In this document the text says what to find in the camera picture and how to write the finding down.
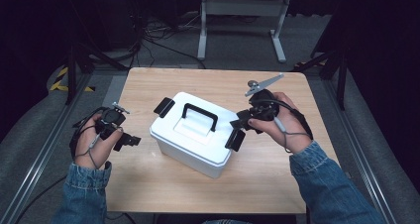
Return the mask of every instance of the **cuff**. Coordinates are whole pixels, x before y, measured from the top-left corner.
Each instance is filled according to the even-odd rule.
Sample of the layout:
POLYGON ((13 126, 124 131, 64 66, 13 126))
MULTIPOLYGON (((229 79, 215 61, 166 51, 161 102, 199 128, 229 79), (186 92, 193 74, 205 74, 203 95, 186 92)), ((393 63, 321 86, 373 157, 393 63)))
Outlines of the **cuff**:
POLYGON ((317 168, 327 161, 328 157, 318 143, 313 141, 302 152, 290 156, 289 160, 291 174, 300 175, 317 168))
POLYGON ((72 163, 65 183, 80 189, 102 189, 108 185, 111 169, 110 162, 105 163, 105 169, 84 168, 72 163))

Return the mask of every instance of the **hand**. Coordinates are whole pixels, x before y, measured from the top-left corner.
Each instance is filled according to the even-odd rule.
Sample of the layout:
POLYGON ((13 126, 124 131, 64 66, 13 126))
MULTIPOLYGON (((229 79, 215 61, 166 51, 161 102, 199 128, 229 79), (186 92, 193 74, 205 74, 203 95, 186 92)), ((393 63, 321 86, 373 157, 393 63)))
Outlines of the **hand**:
POLYGON ((112 148, 123 135, 123 129, 115 130, 105 141, 98 137, 96 144, 89 150, 89 145, 95 140, 97 134, 95 124, 101 114, 93 115, 84 125, 77 142, 74 162, 85 168, 100 168, 108 160, 112 148))
MULTIPOLYGON (((282 92, 273 93, 274 97, 287 103, 290 107, 297 109, 291 99, 282 92)), ((306 133, 300 122, 290 113, 287 108, 281 107, 277 118, 281 121, 288 133, 306 133)), ((311 144, 311 139, 305 135, 287 135, 283 134, 275 125, 274 121, 263 121, 259 119, 250 119, 250 126, 269 134, 273 140, 281 146, 288 148, 292 153, 296 154, 303 151, 311 144)))

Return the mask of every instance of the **table top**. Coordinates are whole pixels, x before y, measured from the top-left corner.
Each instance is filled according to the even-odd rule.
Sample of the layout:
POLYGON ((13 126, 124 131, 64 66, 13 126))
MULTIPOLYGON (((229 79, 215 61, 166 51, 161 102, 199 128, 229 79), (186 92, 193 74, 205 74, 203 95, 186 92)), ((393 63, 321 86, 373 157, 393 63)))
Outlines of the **table top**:
MULTIPOLYGON (((132 68, 119 104, 129 110, 124 131, 142 138, 136 147, 112 152, 106 188, 109 211, 154 213, 305 213, 298 185, 290 173, 290 154, 266 133, 247 131, 241 149, 218 178, 211 178, 160 152, 150 126, 154 109, 165 98, 186 92, 239 112, 249 109, 248 81, 278 72, 186 68, 132 68)), ((327 155, 337 156, 302 73, 286 72, 272 92, 285 92, 311 126, 327 155)))

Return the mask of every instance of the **jacket sleeve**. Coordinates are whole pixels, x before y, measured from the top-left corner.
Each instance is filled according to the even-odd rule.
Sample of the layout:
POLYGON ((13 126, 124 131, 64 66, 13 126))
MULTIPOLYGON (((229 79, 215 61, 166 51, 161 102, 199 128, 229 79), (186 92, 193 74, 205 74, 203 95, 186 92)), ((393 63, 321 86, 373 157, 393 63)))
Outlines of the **jacket sleeve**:
POLYGON ((63 187, 62 204, 52 223, 105 223, 105 187, 111 169, 109 162, 103 170, 71 164, 63 187))
POLYGON ((290 156, 290 168, 314 223, 383 223, 376 209, 315 141, 290 156))

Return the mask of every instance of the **black handle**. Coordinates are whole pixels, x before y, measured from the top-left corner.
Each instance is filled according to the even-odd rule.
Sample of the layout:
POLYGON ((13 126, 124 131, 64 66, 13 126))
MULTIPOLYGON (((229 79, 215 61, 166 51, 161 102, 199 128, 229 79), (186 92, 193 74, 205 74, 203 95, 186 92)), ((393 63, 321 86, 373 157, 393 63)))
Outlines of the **black handle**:
POLYGON ((210 130, 212 132, 216 132, 216 123, 217 123, 217 119, 219 119, 216 114, 211 113, 209 111, 206 111, 206 110, 204 110, 202 108, 199 108, 197 106, 194 106, 194 105, 192 105, 190 103, 185 103, 184 110, 182 112, 182 118, 185 118, 186 117, 186 110, 188 110, 188 108, 191 109, 191 110, 194 110, 196 112, 199 112, 199 113, 201 113, 201 114, 203 114, 203 115, 205 115, 205 116, 207 116, 209 118, 212 118, 213 119, 213 125, 211 125, 211 129, 210 130))

